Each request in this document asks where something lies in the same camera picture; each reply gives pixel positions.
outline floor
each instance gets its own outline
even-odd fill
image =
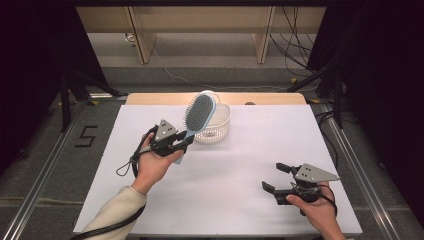
[[[273,37],[282,49],[287,49],[280,35]],[[299,37],[305,49],[311,47],[309,38],[313,41],[313,35]],[[109,84],[122,92],[200,91],[205,87],[216,91],[278,92],[292,86],[292,81],[304,78],[300,75],[310,74],[287,60],[272,42],[266,62],[258,64],[247,34],[159,34],[155,52],[146,65],[138,63],[134,46],[125,40],[124,34],[90,34],[90,39]],[[290,54],[301,63],[305,63],[305,56],[302,57],[305,51],[289,48]],[[316,100],[313,91],[316,85],[302,89],[306,99]],[[89,90],[101,92],[95,88]],[[28,208],[29,214],[20,222],[22,228],[14,239],[69,239],[72,236],[119,107],[125,104],[125,98],[95,100],[89,104],[73,101],[72,128],[62,134],[59,98],[51,105],[50,114],[25,148],[28,157],[14,161],[0,177],[0,233],[6,234],[21,206],[32,197],[35,204]],[[330,110],[328,100],[311,102],[313,112]],[[322,130],[328,136],[329,152],[338,161],[338,173],[363,228],[362,235],[352,237],[424,239],[423,228],[384,168],[378,165],[379,158],[372,144],[347,104],[343,105],[342,119],[343,130],[335,127],[332,119],[322,124]],[[86,135],[95,138],[90,147],[77,147],[89,143],[80,138],[84,130]],[[35,182],[43,183],[38,191],[34,191]],[[389,216],[388,220],[379,219],[382,213]]]

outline hand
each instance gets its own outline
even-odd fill
[[[152,137],[153,133],[146,138],[142,147],[149,146]],[[169,166],[179,159],[183,153],[183,150],[178,150],[166,157],[161,157],[154,152],[141,154],[138,159],[137,178],[134,180],[132,187],[141,194],[146,195],[150,188],[165,176]]]
[[[320,185],[329,186],[328,182],[321,182]],[[321,187],[321,193],[334,201],[334,195],[329,188]],[[345,239],[337,223],[334,207],[327,200],[319,198],[313,203],[307,203],[298,196],[289,195],[287,201],[302,209],[311,225],[321,233],[324,239]]]

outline table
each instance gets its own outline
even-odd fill
[[[180,120],[188,102],[183,103],[194,94],[129,96],[127,105],[118,114],[75,232],[82,230],[102,203],[132,182],[131,174],[119,177],[115,170],[125,164],[141,134],[160,118],[182,129]],[[181,165],[172,165],[164,179],[149,192],[146,210],[131,233],[146,237],[315,234],[316,230],[296,207],[277,205],[261,186],[266,181],[277,189],[291,188],[292,176],[276,170],[276,162],[291,166],[308,162],[336,173],[302,95],[217,94],[231,107],[229,135],[214,145],[197,142],[190,145]],[[152,104],[152,99],[160,99],[159,105]],[[256,105],[243,105],[246,102]],[[333,182],[331,187],[337,197],[342,231],[348,235],[360,234],[362,230],[341,182]]]

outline gray floor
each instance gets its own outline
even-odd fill
[[[291,86],[291,78],[303,78],[292,74],[287,66],[296,73],[309,74],[293,62],[288,61],[286,65],[284,57],[272,44],[268,48],[266,63],[257,64],[250,36],[245,34],[162,34],[155,43],[156,53],[160,57],[153,55],[147,65],[138,64],[135,49],[124,40],[123,34],[98,34],[90,37],[109,84],[122,92],[184,92],[211,89],[210,87],[215,87],[216,89],[212,89],[215,91],[276,92]],[[298,49],[291,50],[297,59],[302,59]],[[306,87],[306,90],[313,89],[315,85],[316,83]],[[90,91],[98,92],[95,88],[90,88]],[[302,93],[307,99],[315,97],[312,90]],[[60,137],[61,109],[58,102],[56,100],[52,104],[51,116],[45,117],[26,147],[29,157],[14,161],[0,178],[2,234],[7,230],[22,200],[30,192]],[[108,99],[100,100],[97,105],[87,104],[82,107],[20,239],[69,239],[72,236],[73,225],[122,104],[125,104],[123,100]],[[313,104],[311,108],[317,114],[323,112],[324,106],[327,105]],[[344,107],[344,133],[393,220],[399,239],[424,239],[423,228],[399,195],[388,174],[377,166],[378,156],[360,124],[356,123],[348,111],[349,106]],[[323,124],[323,131],[336,146],[339,155],[338,173],[364,231],[354,238],[384,239],[348,160],[337,144],[330,123]],[[78,148],[76,145],[89,141],[79,138],[85,126],[97,126],[87,131],[88,135],[96,138],[91,147]],[[334,159],[335,152],[330,145],[328,148]]]

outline forearm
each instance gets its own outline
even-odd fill
[[[116,196],[103,205],[97,213],[97,216],[83,229],[83,232],[107,227],[121,222],[132,216],[145,204],[145,195],[137,192],[132,187],[124,187]],[[134,224],[135,221],[120,229],[89,239],[125,239],[134,227]]]

